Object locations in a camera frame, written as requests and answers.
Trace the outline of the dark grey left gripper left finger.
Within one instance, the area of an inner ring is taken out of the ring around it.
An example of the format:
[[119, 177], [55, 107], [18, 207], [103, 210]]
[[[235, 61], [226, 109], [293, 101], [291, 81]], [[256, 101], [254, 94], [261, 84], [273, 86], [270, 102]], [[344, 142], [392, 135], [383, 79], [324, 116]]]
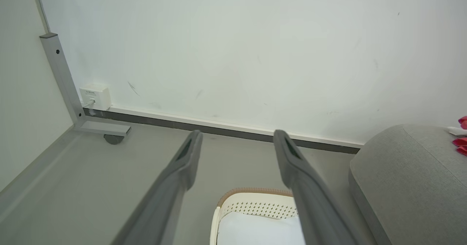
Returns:
[[113, 239], [113, 245], [173, 244], [182, 199], [195, 182], [202, 141], [202, 132], [190, 132]]

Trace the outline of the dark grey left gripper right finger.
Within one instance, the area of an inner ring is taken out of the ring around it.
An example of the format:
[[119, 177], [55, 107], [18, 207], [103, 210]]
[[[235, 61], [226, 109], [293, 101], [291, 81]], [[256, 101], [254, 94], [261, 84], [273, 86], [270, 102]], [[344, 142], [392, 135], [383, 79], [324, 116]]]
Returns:
[[358, 245], [360, 232], [287, 132], [274, 131], [274, 147], [282, 182], [294, 196], [305, 243]]

